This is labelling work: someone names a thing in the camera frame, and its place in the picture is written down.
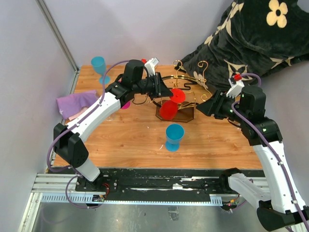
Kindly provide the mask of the cyan wine glass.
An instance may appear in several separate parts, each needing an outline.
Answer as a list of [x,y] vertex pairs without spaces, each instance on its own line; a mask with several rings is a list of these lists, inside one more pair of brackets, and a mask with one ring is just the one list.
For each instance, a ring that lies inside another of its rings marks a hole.
[[176,152],[184,136],[184,128],[180,124],[170,124],[166,128],[165,147],[170,152]]
[[92,65],[92,68],[94,69],[94,71],[97,74],[101,75],[101,77],[99,78],[99,82],[102,84],[103,83],[103,75],[106,72],[105,59],[103,57],[100,57],[100,56],[93,57],[91,59],[91,65]]

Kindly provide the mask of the red wine glass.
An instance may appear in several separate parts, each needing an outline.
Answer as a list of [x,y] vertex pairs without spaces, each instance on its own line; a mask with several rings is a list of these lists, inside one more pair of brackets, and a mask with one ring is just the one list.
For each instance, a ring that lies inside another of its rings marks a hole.
[[173,88],[171,90],[173,97],[162,103],[159,115],[163,120],[172,120],[178,112],[178,104],[185,101],[185,93],[179,88]]

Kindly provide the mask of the gold wire wine glass rack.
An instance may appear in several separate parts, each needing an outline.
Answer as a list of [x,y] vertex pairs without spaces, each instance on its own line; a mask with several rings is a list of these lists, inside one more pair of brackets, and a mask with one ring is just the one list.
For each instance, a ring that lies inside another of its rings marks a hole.
[[151,102],[156,106],[155,116],[158,119],[169,122],[188,123],[194,119],[195,107],[198,105],[196,94],[191,89],[191,86],[201,85],[206,89],[207,94],[202,94],[201,96],[203,102],[212,96],[212,93],[206,86],[207,80],[205,77],[205,71],[208,69],[209,64],[204,60],[198,63],[197,66],[202,68],[203,71],[197,77],[180,74],[183,67],[183,63],[180,60],[175,60],[173,66],[176,68],[176,74],[162,78],[164,81],[171,81],[172,86],[169,87],[169,90],[173,95],[160,98],[159,101],[152,98]]

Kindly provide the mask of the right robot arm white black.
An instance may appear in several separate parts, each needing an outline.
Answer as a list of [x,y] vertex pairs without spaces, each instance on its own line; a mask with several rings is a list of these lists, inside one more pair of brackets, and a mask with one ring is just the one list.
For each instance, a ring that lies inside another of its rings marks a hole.
[[269,232],[299,223],[308,228],[309,207],[289,170],[279,126],[265,116],[265,93],[258,86],[245,86],[239,96],[240,100],[235,101],[226,93],[216,91],[197,110],[215,119],[239,123],[262,164],[269,191],[263,191],[237,168],[225,171],[218,182],[219,189],[223,193],[240,194],[256,210],[259,222]]

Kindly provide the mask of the purple cloth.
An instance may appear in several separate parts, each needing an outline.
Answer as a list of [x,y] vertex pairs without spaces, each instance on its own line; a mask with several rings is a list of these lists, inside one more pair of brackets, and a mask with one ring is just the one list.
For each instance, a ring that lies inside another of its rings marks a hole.
[[73,120],[84,113],[99,98],[96,90],[74,93],[56,98],[59,113],[64,120]]

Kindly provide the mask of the magenta wine glass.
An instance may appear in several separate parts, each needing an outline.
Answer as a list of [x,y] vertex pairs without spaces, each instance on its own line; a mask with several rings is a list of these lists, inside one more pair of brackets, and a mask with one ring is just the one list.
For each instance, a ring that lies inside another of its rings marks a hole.
[[125,110],[125,109],[129,108],[130,105],[131,105],[131,102],[129,101],[124,106],[122,106],[121,109]]

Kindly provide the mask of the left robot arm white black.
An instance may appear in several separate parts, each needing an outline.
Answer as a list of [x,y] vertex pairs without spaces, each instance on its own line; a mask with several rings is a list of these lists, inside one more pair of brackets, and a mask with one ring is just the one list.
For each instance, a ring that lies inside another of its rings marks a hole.
[[102,96],[94,104],[67,125],[57,124],[54,127],[54,141],[50,150],[81,174],[92,191],[103,187],[103,179],[84,145],[90,134],[107,117],[133,100],[136,94],[147,95],[152,100],[173,95],[161,74],[155,71],[159,63],[157,58],[147,62],[125,60],[124,63],[124,72],[103,89]]

